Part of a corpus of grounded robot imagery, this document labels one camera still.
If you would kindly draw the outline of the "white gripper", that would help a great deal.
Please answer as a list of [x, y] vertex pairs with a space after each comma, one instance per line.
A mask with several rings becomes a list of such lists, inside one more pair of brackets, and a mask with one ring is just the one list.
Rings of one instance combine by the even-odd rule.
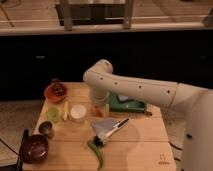
[[[90, 100], [95, 106], [103, 106], [108, 101], [109, 93], [107, 90], [99, 89], [99, 88], [91, 88], [90, 89]], [[109, 117], [109, 104], [106, 104], [102, 108], [102, 116]]]

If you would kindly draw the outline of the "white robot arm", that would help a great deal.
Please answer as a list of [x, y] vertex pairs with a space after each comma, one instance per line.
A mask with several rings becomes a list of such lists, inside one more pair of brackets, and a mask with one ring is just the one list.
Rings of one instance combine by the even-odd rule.
[[94, 105], [103, 106], [110, 92], [186, 115], [181, 171], [213, 171], [213, 89], [113, 74], [99, 60], [83, 74]]

